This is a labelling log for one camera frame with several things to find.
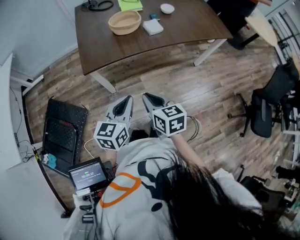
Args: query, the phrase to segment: green notebook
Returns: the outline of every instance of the green notebook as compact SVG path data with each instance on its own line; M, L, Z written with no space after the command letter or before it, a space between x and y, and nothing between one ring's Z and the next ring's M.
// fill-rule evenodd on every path
M118 0L121 11L135 10L141 11L143 9L140 0Z

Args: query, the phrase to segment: white t-shirt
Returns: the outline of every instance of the white t-shirt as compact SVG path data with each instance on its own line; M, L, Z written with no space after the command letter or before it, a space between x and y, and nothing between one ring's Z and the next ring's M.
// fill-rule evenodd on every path
M175 146L169 138L141 139L120 149L116 178L96 206L104 239L172 239L167 205L156 186L156 178L172 174L170 150ZM220 169L213 176L234 202L261 207L232 174ZM70 236L68 225L64 239Z

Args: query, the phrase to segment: white bowl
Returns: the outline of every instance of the white bowl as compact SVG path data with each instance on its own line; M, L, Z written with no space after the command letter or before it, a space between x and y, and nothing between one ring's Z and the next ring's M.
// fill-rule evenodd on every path
M164 3L160 5L160 10L165 14L171 14L174 12L175 8L171 4Z

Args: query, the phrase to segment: wooden floor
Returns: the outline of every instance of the wooden floor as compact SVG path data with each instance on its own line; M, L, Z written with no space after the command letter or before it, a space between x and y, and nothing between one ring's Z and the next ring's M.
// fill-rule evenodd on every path
M156 92L181 103L188 115L199 117L202 131L191 142L197 154L211 170L220 167L239 174L240 164L246 167L245 175L269 176L274 169L273 160L278 149L291 148L291 137L284 136L280 127L273 128L272 137L264 139L249 129L244 138L239 137L245 119L228 120L227 114L243 113L235 96L241 93L249 102L252 91L263 87L274 72L277 56L274 48L257 39L243 51L223 44L203 64L194 67L193 60L207 43L170 46L144 53L99 70L111 80L117 93L110 94L90 76L83 76L77 51L55 63L26 97L30 128L35 142L42 141L48 99L84 105L89 115L84 129L84 141L93 137L97 121L102 120L107 105L116 99L132 95L134 98L133 127L148 129L149 117L142 103L142 94ZM184 133L188 139L194 132L189 122ZM95 141L87 144L93 156L103 156ZM291 151L286 150L291 159ZM81 161L90 156L81 149ZM71 182L48 170L55 188L68 207L73 207ZM272 181L272 188L282 183Z

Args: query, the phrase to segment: long black hair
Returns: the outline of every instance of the long black hair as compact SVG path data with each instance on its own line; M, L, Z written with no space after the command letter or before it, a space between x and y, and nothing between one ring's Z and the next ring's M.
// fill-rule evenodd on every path
M265 218L262 209L234 203L206 168L173 156L177 167L171 186L163 183L162 191L171 196L166 203L174 239L300 239L298 232Z

